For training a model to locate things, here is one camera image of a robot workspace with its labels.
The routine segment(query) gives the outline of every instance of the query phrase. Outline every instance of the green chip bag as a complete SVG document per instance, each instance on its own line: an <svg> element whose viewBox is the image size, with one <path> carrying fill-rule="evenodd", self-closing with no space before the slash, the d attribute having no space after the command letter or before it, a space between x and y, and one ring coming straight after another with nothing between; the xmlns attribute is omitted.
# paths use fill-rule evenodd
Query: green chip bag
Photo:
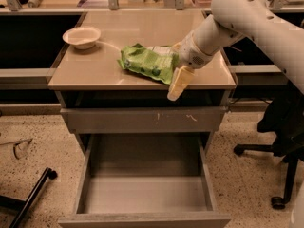
<svg viewBox="0 0 304 228"><path fill-rule="evenodd" d="M118 60L122 69L140 73L157 81L170 85L179 55L171 47L143 47L136 44L125 47Z"/></svg>

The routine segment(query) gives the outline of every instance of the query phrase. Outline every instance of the caster wheel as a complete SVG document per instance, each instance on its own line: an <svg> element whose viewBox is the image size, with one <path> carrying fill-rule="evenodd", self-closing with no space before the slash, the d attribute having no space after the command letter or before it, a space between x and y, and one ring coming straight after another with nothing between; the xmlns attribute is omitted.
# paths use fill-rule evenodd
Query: caster wheel
<svg viewBox="0 0 304 228"><path fill-rule="evenodd" d="M234 153L238 156L242 155L244 153L244 150L238 147L234 148Z"/></svg>
<svg viewBox="0 0 304 228"><path fill-rule="evenodd" d="M272 197L272 206L274 209L285 209L284 198Z"/></svg>
<svg viewBox="0 0 304 228"><path fill-rule="evenodd" d="M57 172L56 172L56 171L50 171L49 174L48 174L48 177L49 177L51 180L54 180L55 178L58 177Z"/></svg>

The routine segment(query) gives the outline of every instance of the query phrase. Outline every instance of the drawer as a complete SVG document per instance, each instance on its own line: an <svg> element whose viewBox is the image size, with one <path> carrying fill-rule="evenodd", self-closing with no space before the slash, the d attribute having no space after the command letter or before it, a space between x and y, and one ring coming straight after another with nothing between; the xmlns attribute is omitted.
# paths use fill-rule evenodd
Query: drawer
<svg viewBox="0 0 304 228"><path fill-rule="evenodd" d="M224 106L61 110L74 134L214 132L225 112Z"/></svg>
<svg viewBox="0 0 304 228"><path fill-rule="evenodd" d="M92 135L69 227L224 227L198 134Z"/></svg>

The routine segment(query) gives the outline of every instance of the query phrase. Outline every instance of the terrazzo floor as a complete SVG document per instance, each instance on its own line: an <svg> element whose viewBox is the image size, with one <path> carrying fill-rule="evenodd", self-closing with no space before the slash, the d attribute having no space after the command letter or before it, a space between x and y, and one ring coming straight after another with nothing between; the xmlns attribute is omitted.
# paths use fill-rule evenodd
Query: terrazzo floor
<svg viewBox="0 0 304 228"><path fill-rule="evenodd" d="M263 112L228 112L207 153L218 209L230 214L227 228L286 228L296 191L303 181L303 163L296 174L292 201L285 210L274 210L271 196L282 195L287 165L270 153L233 153L237 143L272 143L273 133L257 133ZM18 147L0 146L0 195L24 200L46 167L58 178L48 180L31 205L20 227L60 227L58 217L72 212L84 155L60 115L0 117L0 143L33 138ZM0 227L9 227L12 211L0 209Z"/></svg>

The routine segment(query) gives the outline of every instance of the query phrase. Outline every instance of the drawer front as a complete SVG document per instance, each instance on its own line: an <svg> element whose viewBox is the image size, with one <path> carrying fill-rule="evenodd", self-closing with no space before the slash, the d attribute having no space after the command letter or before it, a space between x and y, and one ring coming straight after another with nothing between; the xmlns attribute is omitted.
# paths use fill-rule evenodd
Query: drawer front
<svg viewBox="0 0 304 228"><path fill-rule="evenodd" d="M199 134L93 135L64 228L222 228Z"/></svg>
<svg viewBox="0 0 304 228"><path fill-rule="evenodd" d="M71 133L213 132L224 106L195 108L62 109Z"/></svg>

